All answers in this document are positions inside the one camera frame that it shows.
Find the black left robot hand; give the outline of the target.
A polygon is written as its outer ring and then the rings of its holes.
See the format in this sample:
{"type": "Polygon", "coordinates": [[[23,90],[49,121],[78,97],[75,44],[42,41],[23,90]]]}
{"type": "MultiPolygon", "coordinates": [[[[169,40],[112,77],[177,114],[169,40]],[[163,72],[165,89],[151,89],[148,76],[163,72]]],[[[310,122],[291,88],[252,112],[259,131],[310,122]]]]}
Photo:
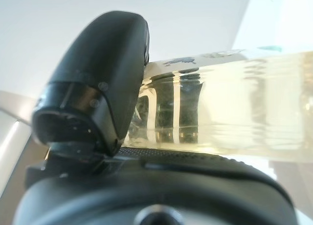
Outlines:
{"type": "Polygon", "coordinates": [[[32,113],[49,147],[28,166],[15,225],[295,225],[288,193],[263,172],[217,155],[122,147],[149,28],[110,11],[72,43],[32,113]]]}

